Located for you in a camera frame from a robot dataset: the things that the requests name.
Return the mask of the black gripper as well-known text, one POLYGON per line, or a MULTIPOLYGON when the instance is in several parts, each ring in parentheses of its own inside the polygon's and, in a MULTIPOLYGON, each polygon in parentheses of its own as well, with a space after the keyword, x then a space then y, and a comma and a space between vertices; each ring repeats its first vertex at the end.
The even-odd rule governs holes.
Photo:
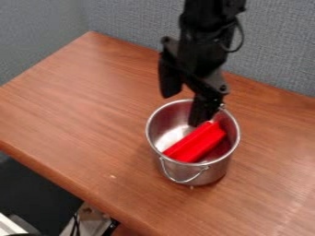
POLYGON ((180 37, 162 38, 159 84, 167 99, 182 92, 186 85, 195 93, 188 124, 198 127, 218 113, 228 94, 228 85, 219 72, 228 59, 231 21, 180 20, 180 37))

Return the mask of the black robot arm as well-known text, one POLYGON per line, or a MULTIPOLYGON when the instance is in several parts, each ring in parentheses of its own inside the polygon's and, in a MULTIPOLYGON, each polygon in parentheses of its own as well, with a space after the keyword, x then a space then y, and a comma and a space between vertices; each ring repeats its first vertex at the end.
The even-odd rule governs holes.
POLYGON ((188 124, 212 119, 230 93, 222 65, 240 50, 232 46, 235 32, 243 32, 238 15, 246 11, 246 0, 184 0, 179 18, 180 37, 162 38, 158 72, 162 95, 170 98, 188 87, 194 103, 188 124))

